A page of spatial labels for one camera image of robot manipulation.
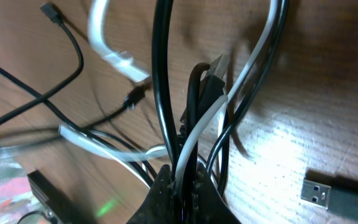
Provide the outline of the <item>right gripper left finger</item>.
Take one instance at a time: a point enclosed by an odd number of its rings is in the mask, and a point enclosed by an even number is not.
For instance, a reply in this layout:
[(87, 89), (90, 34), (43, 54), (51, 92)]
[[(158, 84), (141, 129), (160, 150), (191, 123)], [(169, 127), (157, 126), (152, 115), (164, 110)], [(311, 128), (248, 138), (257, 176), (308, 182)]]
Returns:
[(145, 200), (127, 221), (127, 224), (172, 224), (177, 222), (170, 174), (170, 166), (163, 165)]

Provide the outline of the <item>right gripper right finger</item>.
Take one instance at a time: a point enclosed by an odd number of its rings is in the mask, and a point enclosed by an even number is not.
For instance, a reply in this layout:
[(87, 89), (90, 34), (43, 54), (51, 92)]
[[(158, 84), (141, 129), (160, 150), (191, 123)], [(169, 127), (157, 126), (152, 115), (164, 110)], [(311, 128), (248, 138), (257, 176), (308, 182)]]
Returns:
[(240, 223), (219, 195), (207, 170), (201, 163), (193, 181), (190, 194), (190, 211), (185, 215), (184, 223), (235, 224)]

